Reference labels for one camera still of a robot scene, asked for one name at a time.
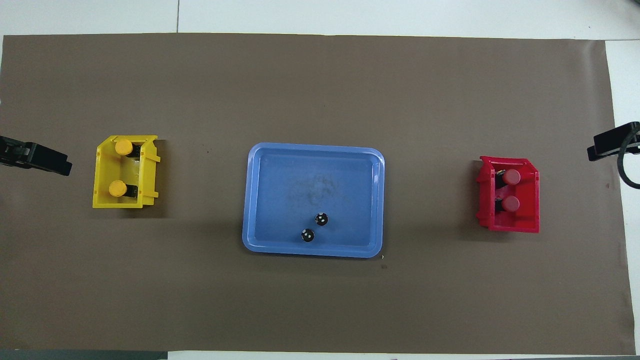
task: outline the yellow bottle cap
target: yellow bottle cap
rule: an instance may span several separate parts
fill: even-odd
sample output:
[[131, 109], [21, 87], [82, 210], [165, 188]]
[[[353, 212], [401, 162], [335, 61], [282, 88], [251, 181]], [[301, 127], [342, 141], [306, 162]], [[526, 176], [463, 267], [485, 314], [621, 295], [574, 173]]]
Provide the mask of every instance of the yellow bottle cap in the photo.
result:
[[116, 152], [122, 156], [127, 156], [133, 151], [133, 144], [127, 139], [118, 140], [116, 142]]
[[109, 193], [114, 197], [121, 197], [127, 192], [127, 184], [122, 180], [112, 181], [109, 185]]

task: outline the blue tray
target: blue tray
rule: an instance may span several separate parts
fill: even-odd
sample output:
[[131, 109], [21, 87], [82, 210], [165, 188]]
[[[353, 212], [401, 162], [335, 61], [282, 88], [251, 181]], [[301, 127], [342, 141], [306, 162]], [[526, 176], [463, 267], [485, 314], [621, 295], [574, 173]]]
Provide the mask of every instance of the blue tray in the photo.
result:
[[[385, 159], [366, 147], [259, 143], [249, 152], [243, 242], [252, 251], [371, 258], [382, 248]], [[316, 224], [326, 213], [325, 226]], [[310, 242], [302, 230], [315, 232]]]

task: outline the brown mat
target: brown mat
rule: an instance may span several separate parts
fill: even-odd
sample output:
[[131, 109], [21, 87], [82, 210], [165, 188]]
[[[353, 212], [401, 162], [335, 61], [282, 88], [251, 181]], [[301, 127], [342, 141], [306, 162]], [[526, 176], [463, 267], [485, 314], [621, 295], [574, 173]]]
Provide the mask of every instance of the brown mat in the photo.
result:
[[[634, 353], [618, 176], [585, 152], [613, 127], [603, 42], [70, 35], [3, 54], [2, 134], [74, 167], [0, 168], [0, 347]], [[92, 209], [96, 146], [147, 133], [156, 205]], [[380, 150], [381, 255], [246, 250], [258, 142]], [[480, 155], [540, 170], [540, 234], [477, 224]]]

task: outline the red cap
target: red cap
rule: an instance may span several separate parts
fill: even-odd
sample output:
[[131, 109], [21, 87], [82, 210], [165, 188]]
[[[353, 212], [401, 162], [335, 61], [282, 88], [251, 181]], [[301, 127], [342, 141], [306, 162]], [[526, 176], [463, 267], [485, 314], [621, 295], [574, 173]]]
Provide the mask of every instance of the red cap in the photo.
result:
[[520, 178], [520, 173], [514, 168], [505, 171], [502, 175], [502, 181], [507, 185], [517, 185], [520, 182]]
[[518, 200], [517, 197], [510, 195], [505, 197], [502, 200], [502, 208], [504, 209], [504, 211], [508, 211], [510, 213], [515, 212], [516, 210], [518, 210], [520, 208], [520, 200]]

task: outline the white table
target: white table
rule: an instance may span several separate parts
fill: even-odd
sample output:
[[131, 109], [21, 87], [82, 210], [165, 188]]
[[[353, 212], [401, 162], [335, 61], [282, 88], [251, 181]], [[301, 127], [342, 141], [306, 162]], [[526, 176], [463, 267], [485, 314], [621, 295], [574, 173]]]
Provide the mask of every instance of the white table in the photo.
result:
[[[640, 4], [633, 0], [0, 0], [0, 35], [173, 32], [606, 40], [615, 123], [640, 120]], [[640, 160], [627, 156], [625, 164], [629, 176], [640, 181]], [[640, 191], [622, 184], [621, 194], [639, 349]], [[169, 353], [172, 360], [300, 357], [297, 353]], [[514, 357], [541, 355], [304, 355], [305, 359]]]

